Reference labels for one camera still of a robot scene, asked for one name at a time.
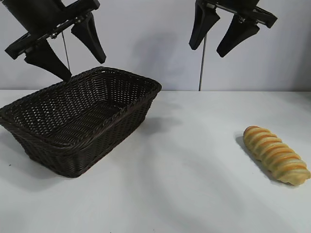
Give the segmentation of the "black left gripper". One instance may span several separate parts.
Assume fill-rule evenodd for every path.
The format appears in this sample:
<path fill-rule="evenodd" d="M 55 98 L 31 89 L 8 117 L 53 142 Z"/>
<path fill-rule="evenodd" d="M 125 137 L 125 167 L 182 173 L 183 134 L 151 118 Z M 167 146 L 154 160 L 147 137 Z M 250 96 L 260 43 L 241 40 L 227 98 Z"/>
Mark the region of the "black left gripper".
<path fill-rule="evenodd" d="M 61 62 L 47 42 L 73 26 L 77 37 L 103 64 L 106 54 L 99 41 L 92 11 L 100 7 L 97 0 L 77 0 L 65 6 L 60 0 L 6 0 L 6 9 L 27 30 L 27 33 L 5 49 L 12 58 L 26 54 L 25 62 L 42 68 L 68 82 L 72 73 Z"/>

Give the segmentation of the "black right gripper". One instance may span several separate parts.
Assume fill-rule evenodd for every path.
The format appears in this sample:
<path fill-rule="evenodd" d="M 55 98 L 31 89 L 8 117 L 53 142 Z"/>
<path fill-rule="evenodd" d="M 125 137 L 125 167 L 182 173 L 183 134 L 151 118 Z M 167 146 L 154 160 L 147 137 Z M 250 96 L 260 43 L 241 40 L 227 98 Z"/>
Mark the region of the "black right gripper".
<path fill-rule="evenodd" d="M 258 33 L 257 23 L 271 28 L 277 21 L 272 13 L 257 6 L 259 0 L 198 0 L 195 5 L 193 29 L 189 41 L 192 50 L 198 49 L 208 31 L 220 19 L 216 8 L 235 14 L 216 51 L 225 57 L 238 44 Z"/>

